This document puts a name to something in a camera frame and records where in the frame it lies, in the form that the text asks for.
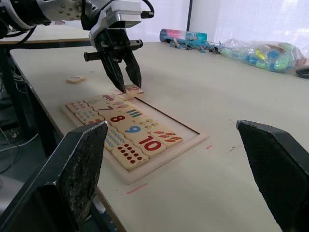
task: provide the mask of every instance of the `puzzle frame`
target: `puzzle frame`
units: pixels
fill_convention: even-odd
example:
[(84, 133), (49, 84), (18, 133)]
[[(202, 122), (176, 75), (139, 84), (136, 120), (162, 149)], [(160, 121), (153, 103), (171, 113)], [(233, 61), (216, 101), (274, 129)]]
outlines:
[[(199, 143), (205, 141), (209, 138), (209, 136), (205, 133), (200, 133), (198, 130), (193, 129), (191, 126), (188, 126), (187, 124), (184, 124), (177, 120), (175, 117), (170, 116), (170, 114), (163, 112), (158, 109), (157, 106), (155, 106), (152, 103), (149, 103), (145, 98), (139, 99), (134, 98), (141, 102), (141, 104), (146, 105), (146, 107), (151, 107), (152, 109), (156, 110), (157, 112), (161, 113), (165, 117), (168, 117), (169, 119), (172, 119), (176, 123), (180, 124), (181, 126), (185, 127), (186, 129), (196, 133), (196, 137), (183, 142), (175, 147), (170, 148), (168, 151), (163, 152), (162, 154), (154, 157), (153, 159), (150, 159), (147, 163), (143, 164), (139, 168), (128, 171), (125, 169), (122, 164), (111, 154), (110, 151), (108, 151), (106, 148), (104, 148), (103, 157), (104, 160), (107, 160), (108, 163), (113, 167), (115, 172), (119, 175), (119, 177), (126, 183), (131, 184), (138, 179), (146, 176), (147, 174), (151, 173), (152, 171), (156, 170), (157, 168), (161, 167), (162, 165), (166, 164), (167, 162), (171, 161), (172, 159), (178, 157), (182, 153), (188, 151), (189, 149), (193, 148), (194, 146), (198, 145)], [(65, 113), (66, 116), (69, 117), (69, 119), (77, 126), (83, 126), (83, 123), (79, 121), (79, 119), (66, 107), (66, 104), (61, 106), (62, 111)]]

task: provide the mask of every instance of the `black cable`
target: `black cable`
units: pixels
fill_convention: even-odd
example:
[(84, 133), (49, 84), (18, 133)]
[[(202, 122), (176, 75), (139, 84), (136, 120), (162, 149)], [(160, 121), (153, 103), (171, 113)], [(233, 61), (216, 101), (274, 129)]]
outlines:
[(18, 46), (22, 45), (24, 42), (26, 42), (30, 36), (33, 34), (34, 30), (36, 29), (36, 26), (31, 28), (29, 33), (24, 37), (24, 39), (22, 39), (21, 41), (19, 41), (18, 43), (15, 43), (12, 47), (10, 47), (10, 49), (13, 48), (17, 48)]
[(16, 37), (16, 36), (19, 36), (19, 35), (22, 35), (22, 34), (25, 34), (25, 33), (26, 33), (25, 31), (20, 31), (20, 32), (14, 33), (14, 34), (8, 34), (5, 37), (6, 38), (12, 38), (12, 37)]

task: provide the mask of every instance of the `plastic bag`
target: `plastic bag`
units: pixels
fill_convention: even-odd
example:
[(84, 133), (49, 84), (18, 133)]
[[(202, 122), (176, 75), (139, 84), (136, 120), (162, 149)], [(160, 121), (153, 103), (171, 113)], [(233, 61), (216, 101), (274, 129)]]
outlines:
[(273, 72), (284, 72), (306, 63), (306, 57), (290, 43), (230, 39), (219, 50), (229, 58)]

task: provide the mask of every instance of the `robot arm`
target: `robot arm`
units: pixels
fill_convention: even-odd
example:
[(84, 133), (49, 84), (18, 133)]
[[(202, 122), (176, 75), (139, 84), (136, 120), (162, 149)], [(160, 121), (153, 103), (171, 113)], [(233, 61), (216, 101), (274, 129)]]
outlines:
[(125, 92), (123, 76), (118, 63), (126, 62), (131, 81), (141, 87), (139, 66), (132, 51), (142, 47), (141, 40), (130, 41), (125, 28), (152, 18), (154, 9), (142, 11), (139, 2), (124, 0), (0, 0), (0, 39), (10, 29), (27, 31), (37, 25), (50, 25), (51, 21), (81, 20), (84, 30), (89, 30), (91, 44), (98, 52), (87, 54), (86, 61), (100, 59), (114, 85)]

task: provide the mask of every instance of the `white wall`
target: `white wall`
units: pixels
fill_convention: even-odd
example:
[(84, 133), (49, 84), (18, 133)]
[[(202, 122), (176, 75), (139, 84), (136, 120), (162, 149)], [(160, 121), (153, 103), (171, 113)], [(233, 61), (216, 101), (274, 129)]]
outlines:
[(282, 41), (303, 50), (309, 45), (308, 12), (309, 0), (193, 0), (190, 30), (213, 42)]
[(220, 2), (221, 0), (193, 0), (190, 31), (207, 33), (208, 40), (214, 41)]

